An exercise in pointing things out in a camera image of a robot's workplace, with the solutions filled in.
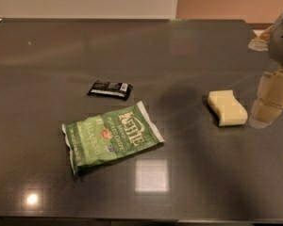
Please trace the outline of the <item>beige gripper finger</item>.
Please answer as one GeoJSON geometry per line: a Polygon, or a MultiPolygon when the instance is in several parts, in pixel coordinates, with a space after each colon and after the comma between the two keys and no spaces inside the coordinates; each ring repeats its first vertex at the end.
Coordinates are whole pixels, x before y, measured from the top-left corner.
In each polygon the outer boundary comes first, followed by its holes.
{"type": "Polygon", "coordinates": [[[257,36],[249,42],[248,48],[259,52],[267,51],[271,30],[270,26],[264,30],[256,30],[257,36]]]}
{"type": "Polygon", "coordinates": [[[273,73],[265,72],[258,85],[249,123],[263,129],[272,124],[283,112],[283,67],[273,73]]]}

